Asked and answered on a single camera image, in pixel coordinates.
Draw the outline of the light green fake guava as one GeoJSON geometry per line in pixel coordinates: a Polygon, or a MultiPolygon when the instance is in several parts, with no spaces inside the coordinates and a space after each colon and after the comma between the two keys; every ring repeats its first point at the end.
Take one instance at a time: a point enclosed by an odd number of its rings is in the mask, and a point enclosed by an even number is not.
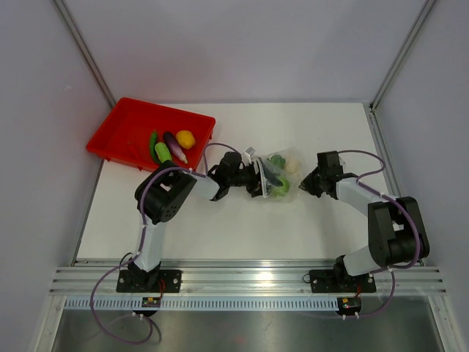
{"type": "Polygon", "coordinates": [[[289,181],[283,176],[278,176],[277,178],[282,181],[282,187],[276,189],[276,193],[274,197],[285,197],[289,193],[289,189],[290,189],[289,181]]]}

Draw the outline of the clear zip top bag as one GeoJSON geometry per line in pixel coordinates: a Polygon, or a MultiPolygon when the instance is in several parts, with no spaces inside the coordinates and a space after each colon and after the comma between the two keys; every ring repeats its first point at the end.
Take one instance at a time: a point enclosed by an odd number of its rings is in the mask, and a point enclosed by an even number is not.
{"type": "Polygon", "coordinates": [[[261,155],[249,147],[244,155],[254,171],[254,184],[248,190],[252,198],[291,202],[298,195],[301,177],[305,175],[304,159],[298,149],[289,147],[261,155]]]}

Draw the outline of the dark green fake pepper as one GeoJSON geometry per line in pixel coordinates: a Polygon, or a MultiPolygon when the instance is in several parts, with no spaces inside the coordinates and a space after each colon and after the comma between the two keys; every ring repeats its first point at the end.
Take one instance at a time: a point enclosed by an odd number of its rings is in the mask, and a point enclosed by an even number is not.
{"type": "Polygon", "coordinates": [[[279,154],[274,154],[269,157],[269,162],[275,166],[277,166],[279,169],[284,169],[286,165],[286,159],[279,154]]]}

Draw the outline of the yellow fake lemon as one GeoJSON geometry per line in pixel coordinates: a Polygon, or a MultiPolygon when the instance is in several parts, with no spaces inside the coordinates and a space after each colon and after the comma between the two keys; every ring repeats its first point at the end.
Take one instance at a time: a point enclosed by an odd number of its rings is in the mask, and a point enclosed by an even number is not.
{"type": "Polygon", "coordinates": [[[179,145],[186,150],[191,149],[196,144],[196,139],[194,135],[187,130],[179,131],[176,134],[176,140],[179,145]]]}

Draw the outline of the light green fake lime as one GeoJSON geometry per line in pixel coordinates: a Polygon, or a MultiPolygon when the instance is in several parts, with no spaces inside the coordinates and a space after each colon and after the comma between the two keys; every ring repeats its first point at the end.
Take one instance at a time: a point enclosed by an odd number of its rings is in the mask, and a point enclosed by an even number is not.
{"type": "Polygon", "coordinates": [[[172,160],[171,152],[164,142],[156,143],[154,149],[159,164],[163,164],[166,161],[172,160]]]}

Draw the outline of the purple fake eggplant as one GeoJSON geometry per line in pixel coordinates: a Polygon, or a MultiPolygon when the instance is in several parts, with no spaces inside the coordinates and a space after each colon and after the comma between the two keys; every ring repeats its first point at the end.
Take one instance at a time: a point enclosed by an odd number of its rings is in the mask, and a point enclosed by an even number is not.
{"type": "Polygon", "coordinates": [[[179,144],[179,142],[176,140],[176,137],[174,136],[173,133],[169,131],[165,131],[163,133],[163,141],[168,147],[169,151],[176,156],[181,162],[184,164],[188,163],[188,159],[184,152],[182,151],[182,148],[179,144]]]}

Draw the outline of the dark green fake cucumber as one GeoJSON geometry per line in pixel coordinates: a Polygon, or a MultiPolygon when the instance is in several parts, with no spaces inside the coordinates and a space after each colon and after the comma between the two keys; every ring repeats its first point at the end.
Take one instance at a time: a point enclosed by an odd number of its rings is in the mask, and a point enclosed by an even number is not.
{"type": "Polygon", "coordinates": [[[160,162],[160,159],[158,157],[158,154],[156,153],[155,151],[155,145],[157,144],[158,142],[158,134],[157,134],[157,131],[154,130],[151,134],[150,134],[150,138],[149,138],[149,154],[151,156],[151,159],[157,164],[157,165],[160,165],[161,162],[160,162]]]}

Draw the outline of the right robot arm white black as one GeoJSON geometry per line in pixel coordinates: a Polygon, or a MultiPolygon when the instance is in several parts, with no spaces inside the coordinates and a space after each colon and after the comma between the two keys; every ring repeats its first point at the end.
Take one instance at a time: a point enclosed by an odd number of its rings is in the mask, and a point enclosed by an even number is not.
{"type": "Polygon", "coordinates": [[[340,151],[318,153],[317,166],[300,189],[346,203],[365,215],[368,242],[342,255],[330,269],[306,275],[313,293],[374,293],[374,275],[387,269],[407,269],[429,256],[430,245],[418,202],[395,197],[366,185],[362,177],[345,172],[340,151]]]}

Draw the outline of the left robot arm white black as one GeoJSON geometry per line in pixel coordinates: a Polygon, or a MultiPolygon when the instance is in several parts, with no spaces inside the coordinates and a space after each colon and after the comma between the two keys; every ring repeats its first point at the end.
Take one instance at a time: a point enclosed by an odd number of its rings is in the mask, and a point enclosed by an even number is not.
{"type": "Polygon", "coordinates": [[[229,193],[231,187],[244,187],[251,197],[285,195],[289,182],[276,165],[255,158],[244,164],[238,152],[227,152],[205,175],[163,162],[135,192],[142,217],[142,234],[136,256],[119,275],[121,293],[162,293],[166,286],[179,290],[170,279],[178,273],[162,271],[161,253],[166,223],[172,220],[191,192],[212,202],[229,193]]]}

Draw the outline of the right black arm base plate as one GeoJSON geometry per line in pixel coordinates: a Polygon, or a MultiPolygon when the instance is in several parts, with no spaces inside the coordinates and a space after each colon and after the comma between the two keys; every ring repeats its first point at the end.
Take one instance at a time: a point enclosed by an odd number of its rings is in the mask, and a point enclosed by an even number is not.
{"type": "Polygon", "coordinates": [[[332,269],[310,270],[307,274],[312,293],[376,293],[374,279],[360,276],[335,275],[332,269]]]}

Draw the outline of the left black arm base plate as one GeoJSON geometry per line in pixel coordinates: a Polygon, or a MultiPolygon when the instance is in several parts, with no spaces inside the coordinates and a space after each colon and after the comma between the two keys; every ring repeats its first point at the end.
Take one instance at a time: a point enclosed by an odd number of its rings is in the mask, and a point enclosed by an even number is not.
{"type": "Polygon", "coordinates": [[[179,293],[182,271],[163,269],[138,276],[130,270],[119,272],[116,291],[118,293],[179,293]]]}

